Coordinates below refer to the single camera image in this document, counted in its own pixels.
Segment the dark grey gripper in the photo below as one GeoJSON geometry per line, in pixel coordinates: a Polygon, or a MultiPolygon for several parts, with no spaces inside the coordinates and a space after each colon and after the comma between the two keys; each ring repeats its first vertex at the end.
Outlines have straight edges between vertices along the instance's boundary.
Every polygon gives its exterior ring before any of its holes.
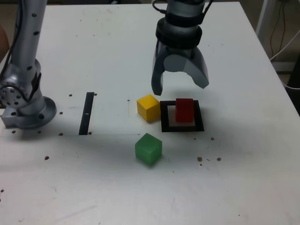
{"type": "Polygon", "coordinates": [[[186,73],[202,89],[209,85],[207,66],[197,47],[184,50],[176,49],[157,40],[151,77],[152,91],[157,96],[161,96],[163,91],[163,73],[165,70],[186,73]]]}

